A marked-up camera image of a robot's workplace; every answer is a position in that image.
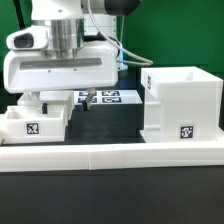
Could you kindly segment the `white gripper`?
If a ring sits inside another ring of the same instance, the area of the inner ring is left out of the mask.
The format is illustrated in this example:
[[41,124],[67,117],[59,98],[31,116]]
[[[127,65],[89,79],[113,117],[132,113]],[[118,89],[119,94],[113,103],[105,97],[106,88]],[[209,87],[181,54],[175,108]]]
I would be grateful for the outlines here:
[[[88,89],[114,86],[118,81],[118,50],[108,41],[85,42],[75,58],[48,59],[47,29],[31,26],[10,34],[10,49],[3,65],[5,89],[10,93]],[[89,90],[82,109],[91,107],[95,90]],[[48,114],[48,103],[42,102],[42,114]]]

